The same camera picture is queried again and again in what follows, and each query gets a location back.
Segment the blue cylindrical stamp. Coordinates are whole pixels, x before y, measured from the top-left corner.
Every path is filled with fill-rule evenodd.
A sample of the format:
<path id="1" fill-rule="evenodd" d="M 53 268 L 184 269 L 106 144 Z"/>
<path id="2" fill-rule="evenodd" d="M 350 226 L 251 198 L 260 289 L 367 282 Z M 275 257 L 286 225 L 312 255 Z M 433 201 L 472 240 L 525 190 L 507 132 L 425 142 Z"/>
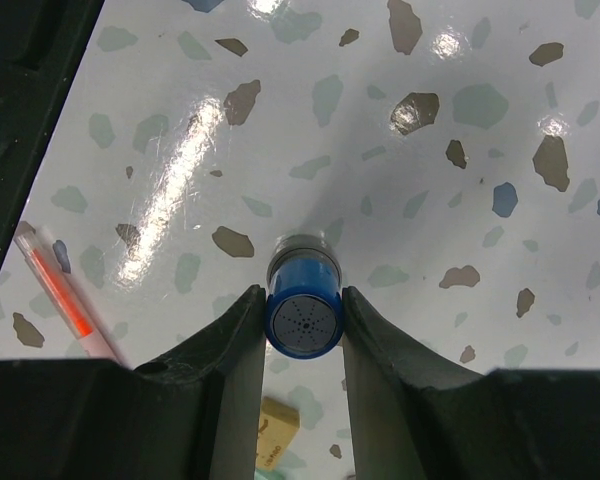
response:
<path id="1" fill-rule="evenodd" d="M 264 330 L 281 354 L 318 358 L 344 331 L 341 268 L 321 238 L 296 234 L 279 242 L 267 270 Z"/>

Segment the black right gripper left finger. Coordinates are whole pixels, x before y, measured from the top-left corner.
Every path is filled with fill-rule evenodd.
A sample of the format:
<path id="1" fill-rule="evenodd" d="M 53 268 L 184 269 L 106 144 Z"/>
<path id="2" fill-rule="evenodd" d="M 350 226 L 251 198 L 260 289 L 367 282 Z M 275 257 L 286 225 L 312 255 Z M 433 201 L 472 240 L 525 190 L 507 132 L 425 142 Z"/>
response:
<path id="1" fill-rule="evenodd" d="M 0 479 L 250 479 L 266 295 L 136 368 L 0 361 Z"/>

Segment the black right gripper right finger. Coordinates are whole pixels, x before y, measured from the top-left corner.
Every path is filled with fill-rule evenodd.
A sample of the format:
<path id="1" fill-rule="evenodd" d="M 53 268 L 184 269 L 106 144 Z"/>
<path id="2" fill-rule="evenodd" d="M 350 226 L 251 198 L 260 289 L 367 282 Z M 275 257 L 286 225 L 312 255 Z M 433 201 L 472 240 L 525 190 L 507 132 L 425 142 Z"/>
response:
<path id="1" fill-rule="evenodd" d="M 600 370 L 478 374 L 343 292 L 360 479 L 600 479 Z"/>

